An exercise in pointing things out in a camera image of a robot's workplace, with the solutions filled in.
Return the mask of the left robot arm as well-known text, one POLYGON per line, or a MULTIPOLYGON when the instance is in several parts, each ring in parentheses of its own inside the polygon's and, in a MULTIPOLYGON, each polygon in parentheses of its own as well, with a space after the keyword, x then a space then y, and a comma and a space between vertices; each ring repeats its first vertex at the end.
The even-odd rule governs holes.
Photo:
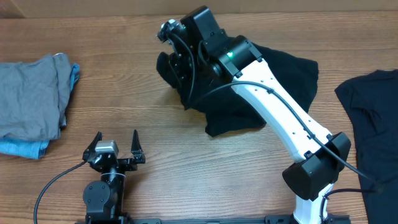
POLYGON ((137 131, 132 136, 130 158, 119 158, 116 141, 102 140, 98 132, 83 153, 83 160, 101 174, 101 179, 89 183, 83 191, 86 205, 86 223, 132 223, 132 218, 123 212, 126 172, 137 170, 146 157, 139 142, 137 131))

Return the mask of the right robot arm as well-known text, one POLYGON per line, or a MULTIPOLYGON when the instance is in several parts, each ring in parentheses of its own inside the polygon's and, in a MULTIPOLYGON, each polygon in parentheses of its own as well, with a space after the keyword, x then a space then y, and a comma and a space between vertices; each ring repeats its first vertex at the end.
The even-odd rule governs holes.
POLYGON ((350 140, 312 119, 249 39, 230 39, 206 6, 165 22, 157 36, 174 48, 170 67, 178 81, 194 81, 197 70, 204 68, 247 101, 288 149, 293 164, 282 176, 296 196, 295 210, 268 215, 265 223, 349 223, 349 217, 326 211, 326 198, 345 166, 350 140))

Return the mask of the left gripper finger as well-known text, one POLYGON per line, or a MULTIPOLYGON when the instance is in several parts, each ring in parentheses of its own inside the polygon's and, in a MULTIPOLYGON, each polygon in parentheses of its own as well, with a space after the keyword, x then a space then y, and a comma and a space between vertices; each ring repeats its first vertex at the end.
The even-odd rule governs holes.
POLYGON ((95 147, 97 145, 97 143, 99 141, 102 140, 102 132, 98 131, 96 136, 94 137, 94 139, 92 140, 92 142, 89 144, 89 146, 86 148, 86 150, 84 151, 84 153, 86 152, 94 152, 95 151, 95 147))
POLYGON ((133 136, 132 136, 132 144, 131 144, 131 152, 132 153, 142 153, 142 147, 139 141, 139 135, 137 130, 134 130, 133 136))

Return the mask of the black shorts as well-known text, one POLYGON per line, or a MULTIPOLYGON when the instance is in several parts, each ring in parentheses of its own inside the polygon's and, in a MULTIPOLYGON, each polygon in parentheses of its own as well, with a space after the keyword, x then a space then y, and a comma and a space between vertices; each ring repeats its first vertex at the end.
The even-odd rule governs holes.
MULTIPOLYGON (((316 61, 294 57, 285 52, 256 46, 262 54, 271 72, 289 95, 308 111, 317 94, 318 64, 316 61)), ((165 52, 157 59, 159 75, 180 95, 184 107, 205 113, 205 132, 212 137, 237 131, 240 129, 262 128, 266 122, 257 114, 251 105, 231 87, 223 88, 202 99, 195 105, 190 105, 188 96, 192 81, 178 81, 169 65, 170 57, 165 52)))

